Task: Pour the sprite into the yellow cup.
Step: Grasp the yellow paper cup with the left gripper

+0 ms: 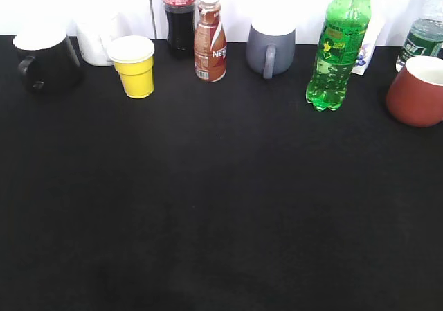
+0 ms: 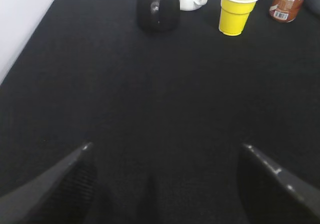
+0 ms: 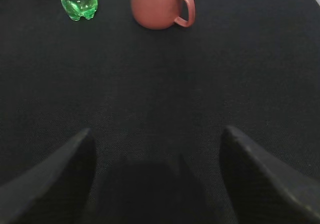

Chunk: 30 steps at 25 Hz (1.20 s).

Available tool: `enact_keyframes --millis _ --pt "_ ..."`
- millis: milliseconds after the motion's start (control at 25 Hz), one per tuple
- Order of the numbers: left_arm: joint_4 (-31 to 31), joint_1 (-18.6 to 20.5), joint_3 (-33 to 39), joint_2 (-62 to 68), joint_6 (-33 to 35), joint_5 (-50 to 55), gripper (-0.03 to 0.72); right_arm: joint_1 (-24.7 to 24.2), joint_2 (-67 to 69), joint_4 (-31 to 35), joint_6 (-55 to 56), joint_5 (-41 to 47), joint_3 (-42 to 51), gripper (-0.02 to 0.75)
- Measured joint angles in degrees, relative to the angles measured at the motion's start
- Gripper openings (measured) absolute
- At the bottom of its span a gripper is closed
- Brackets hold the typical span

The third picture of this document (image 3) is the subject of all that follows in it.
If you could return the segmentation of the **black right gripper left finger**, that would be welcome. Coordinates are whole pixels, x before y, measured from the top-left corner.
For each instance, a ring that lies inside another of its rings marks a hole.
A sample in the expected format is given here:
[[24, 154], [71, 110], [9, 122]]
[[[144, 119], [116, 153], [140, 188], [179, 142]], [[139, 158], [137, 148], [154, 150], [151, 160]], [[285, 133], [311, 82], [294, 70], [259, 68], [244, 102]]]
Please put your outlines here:
[[97, 165], [95, 139], [83, 129], [32, 169], [0, 188], [2, 224], [77, 224]]

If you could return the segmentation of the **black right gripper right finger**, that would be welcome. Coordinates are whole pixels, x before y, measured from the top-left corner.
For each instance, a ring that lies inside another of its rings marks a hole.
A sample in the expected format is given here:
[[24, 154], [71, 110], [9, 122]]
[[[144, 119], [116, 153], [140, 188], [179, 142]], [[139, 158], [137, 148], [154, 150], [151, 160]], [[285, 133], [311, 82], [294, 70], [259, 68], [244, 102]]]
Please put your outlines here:
[[279, 160], [240, 129], [226, 126], [219, 165], [240, 224], [318, 224], [320, 183]]

